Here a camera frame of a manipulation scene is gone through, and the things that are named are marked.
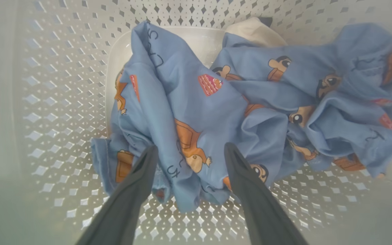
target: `blue printed fabric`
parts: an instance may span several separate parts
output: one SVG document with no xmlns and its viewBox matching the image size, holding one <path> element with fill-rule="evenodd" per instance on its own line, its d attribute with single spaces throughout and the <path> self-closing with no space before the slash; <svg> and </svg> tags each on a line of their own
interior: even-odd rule
<svg viewBox="0 0 392 245">
<path fill-rule="evenodd" d="M 152 192 L 182 212 L 231 194 L 224 144 L 235 143 L 266 186 L 303 166 L 323 170 L 356 155 L 374 177 L 392 158 L 392 36 L 350 25 L 322 46 L 259 48 L 225 34 L 210 69 L 180 37 L 148 22 L 116 81 L 110 138 L 94 138 L 107 193 L 155 144 Z"/>
</svg>

